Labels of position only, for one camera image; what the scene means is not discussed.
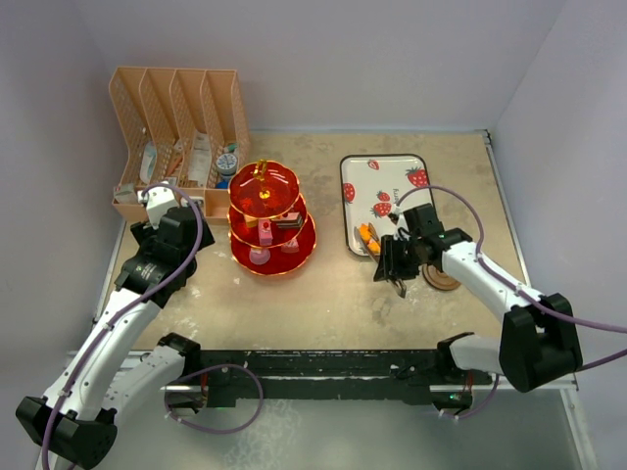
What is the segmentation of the metal serving tongs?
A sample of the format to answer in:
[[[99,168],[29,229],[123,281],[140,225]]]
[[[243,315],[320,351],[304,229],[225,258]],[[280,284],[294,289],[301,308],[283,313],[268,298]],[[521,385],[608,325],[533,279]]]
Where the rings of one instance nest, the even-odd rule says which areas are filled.
[[[375,276],[377,276],[380,271],[378,265],[380,264],[381,259],[381,242],[374,226],[371,223],[356,226],[354,228],[354,235],[362,250],[377,265],[375,270]],[[386,279],[386,282],[394,288],[396,294],[400,298],[404,299],[406,297],[407,286],[403,280]]]

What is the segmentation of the orange fish pastry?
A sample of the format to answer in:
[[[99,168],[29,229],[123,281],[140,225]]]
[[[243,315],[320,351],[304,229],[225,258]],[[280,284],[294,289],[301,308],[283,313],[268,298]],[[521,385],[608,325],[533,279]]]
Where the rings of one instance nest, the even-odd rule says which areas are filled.
[[[359,228],[360,237],[365,241],[369,242],[372,237],[370,227],[367,224],[362,224]]]
[[[366,250],[373,256],[378,257],[381,254],[381,246],[378,240],[371,238],[367,241]]]

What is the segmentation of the white strawberry enamel tray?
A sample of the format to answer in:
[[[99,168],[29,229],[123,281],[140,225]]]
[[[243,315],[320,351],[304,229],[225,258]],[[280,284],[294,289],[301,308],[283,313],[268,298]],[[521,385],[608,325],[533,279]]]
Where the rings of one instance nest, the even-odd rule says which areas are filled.
[[[433,202],[425,160],[416,154],[349,155],[339,163],[346,243],[364,257],[359,230],[372,225],[378,235],[395,230],[390,210],[405,211]]]

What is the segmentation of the pink striped cake slice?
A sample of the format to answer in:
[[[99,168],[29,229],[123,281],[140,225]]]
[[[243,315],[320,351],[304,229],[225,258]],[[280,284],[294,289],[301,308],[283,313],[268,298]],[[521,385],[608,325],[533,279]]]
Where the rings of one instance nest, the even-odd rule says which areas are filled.
[[[273,236],[271,230],[271,222],[268,219],[260,219],[258,222],[259,242],[262,247],[272,245]]]

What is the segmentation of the pink heart cake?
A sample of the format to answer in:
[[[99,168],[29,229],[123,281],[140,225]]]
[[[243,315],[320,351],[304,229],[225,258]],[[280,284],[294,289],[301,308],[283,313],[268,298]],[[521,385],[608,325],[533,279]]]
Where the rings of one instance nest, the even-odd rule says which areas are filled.
[[[296,254],[300,251],[299,243],[296,238],[286,242],[281,247],[281,252],[286,254]]]

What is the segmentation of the red three-tier cake stand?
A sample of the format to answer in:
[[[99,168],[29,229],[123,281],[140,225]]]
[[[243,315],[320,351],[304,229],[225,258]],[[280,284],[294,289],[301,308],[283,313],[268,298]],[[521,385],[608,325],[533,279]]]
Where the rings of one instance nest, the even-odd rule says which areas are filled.
[[[228,187],[232,256],[260,276],[286,275],[306,263],[316,246],[313,216],[296,173],[276,161],[244,165]]]

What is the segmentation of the chocolate cake slice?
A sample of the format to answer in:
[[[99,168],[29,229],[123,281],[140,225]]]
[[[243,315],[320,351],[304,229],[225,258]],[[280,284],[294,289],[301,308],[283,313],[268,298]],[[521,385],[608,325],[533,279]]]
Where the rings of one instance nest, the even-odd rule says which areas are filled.
[[[298,211],[290,211],[271,220],[279,229],[289,230],[301,228],[304,222],[303,216]]]

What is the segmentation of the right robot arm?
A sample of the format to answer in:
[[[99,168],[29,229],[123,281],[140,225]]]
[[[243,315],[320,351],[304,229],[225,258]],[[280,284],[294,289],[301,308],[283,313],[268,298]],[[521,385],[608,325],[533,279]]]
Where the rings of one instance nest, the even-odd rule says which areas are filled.
[[[463,230],[447,230],[430,204],[389,215],[391,235],[379,240],[373,279],[393,285],[403,297],[406,281],[429,267],[453,278],[500,321],[499,338],[462,333],[441,341],[437,375],[457,383],[470,370],[506,377],[522,393],[535,390],[583,364],[570,302],[520,283],[481,251]]]

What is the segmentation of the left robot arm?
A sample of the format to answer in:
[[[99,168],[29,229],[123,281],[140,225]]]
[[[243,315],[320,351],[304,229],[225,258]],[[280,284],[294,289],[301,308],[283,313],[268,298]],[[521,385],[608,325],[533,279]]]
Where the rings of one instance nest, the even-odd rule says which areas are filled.
[[[156,227],[138,222],[137,253],[122,266],[96,326],[61,376],[40,397],[25,397],[16,417],[41,447],[46,469],[92,469],[112,448],[116,419],[131,396],[112,382],[128,352],[197,267],[195,255],[214,243],[195,206],[167,210]]]

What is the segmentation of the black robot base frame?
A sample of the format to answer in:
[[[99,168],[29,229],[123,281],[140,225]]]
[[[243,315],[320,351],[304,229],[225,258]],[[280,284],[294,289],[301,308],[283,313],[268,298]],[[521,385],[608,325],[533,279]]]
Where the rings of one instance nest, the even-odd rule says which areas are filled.
[[[445,363],[438,350],[204,350],[176,333],[160,339],[184,357],[183,374],[206,376],[207,406],[239,400],[394,400],[469,407],[470,385],[491,375]]]

